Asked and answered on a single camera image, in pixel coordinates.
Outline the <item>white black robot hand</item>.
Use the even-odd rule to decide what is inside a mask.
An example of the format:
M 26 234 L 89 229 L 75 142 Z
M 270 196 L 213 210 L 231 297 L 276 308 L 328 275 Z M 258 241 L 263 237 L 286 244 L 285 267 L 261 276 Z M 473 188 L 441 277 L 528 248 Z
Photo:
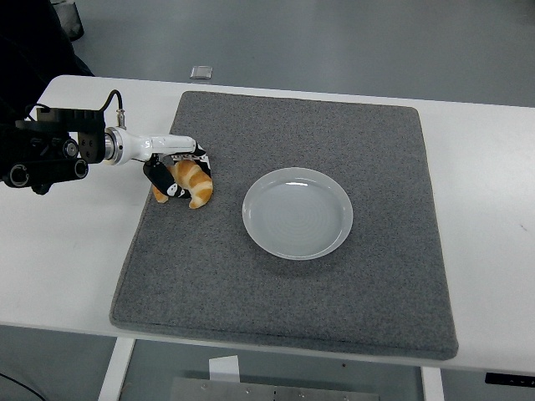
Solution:
M 210 161 L 193 138 L 142 137 L 114 127 L 105 131 L 104 144 L 104 161 L 109 165 L 121 165 L 129 160 L 144 163 L 143 172 L 152 184 L 157 202 L 165 203 L 171 197 L 188 198 L 189 207 L 198 209 L 211 199 Z

